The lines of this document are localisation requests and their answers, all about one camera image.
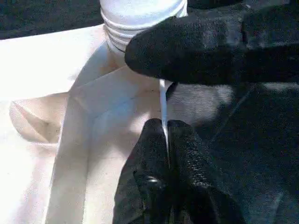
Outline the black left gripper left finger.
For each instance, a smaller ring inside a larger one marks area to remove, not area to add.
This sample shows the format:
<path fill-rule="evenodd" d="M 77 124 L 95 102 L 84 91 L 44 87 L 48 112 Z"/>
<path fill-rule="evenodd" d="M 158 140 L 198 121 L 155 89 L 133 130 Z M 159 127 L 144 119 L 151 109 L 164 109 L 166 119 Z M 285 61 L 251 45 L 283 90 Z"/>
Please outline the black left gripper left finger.
<path fill-rule="evenodd" d="M 169 164 L 160 119 L 145 122 L 114 196 L 114 224 L 164 224 L 170 212 Z"/>

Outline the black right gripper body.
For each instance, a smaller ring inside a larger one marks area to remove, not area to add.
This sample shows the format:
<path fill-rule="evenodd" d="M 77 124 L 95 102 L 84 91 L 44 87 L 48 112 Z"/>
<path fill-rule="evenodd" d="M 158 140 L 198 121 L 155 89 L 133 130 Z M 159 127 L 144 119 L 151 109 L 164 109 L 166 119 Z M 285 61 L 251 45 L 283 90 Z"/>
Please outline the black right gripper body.
<path fill-rule="evenodd" d="M 267 7 L 242 21 L 243 82 L 297 82 L 299 80 L 299 6 Z"/>

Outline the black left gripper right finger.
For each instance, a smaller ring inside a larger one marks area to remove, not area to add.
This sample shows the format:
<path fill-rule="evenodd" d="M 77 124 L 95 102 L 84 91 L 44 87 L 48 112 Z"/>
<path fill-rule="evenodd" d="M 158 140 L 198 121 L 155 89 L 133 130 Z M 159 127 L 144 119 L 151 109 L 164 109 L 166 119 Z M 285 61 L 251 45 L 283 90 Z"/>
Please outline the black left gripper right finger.
<path fill-rule="evenodd" d="M 243 224 L 236 201 L 225 191 L 218 169 L 189 124 L 168 122 L 174 184 L 179 187 L 180 204 L 193 224 Z"/>

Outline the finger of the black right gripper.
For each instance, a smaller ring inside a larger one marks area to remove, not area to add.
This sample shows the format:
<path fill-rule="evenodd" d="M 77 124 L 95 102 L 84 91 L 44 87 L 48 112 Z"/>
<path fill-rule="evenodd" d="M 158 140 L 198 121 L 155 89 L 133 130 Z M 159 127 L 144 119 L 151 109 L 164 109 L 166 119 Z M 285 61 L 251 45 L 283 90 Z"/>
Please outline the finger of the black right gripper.
<path fill-rule="evenodd" d="M 171 17 L 133 37 L 126 47 L 125 62 L 139 74 L 172 82 L 240 82 L 241 21 Z"/>

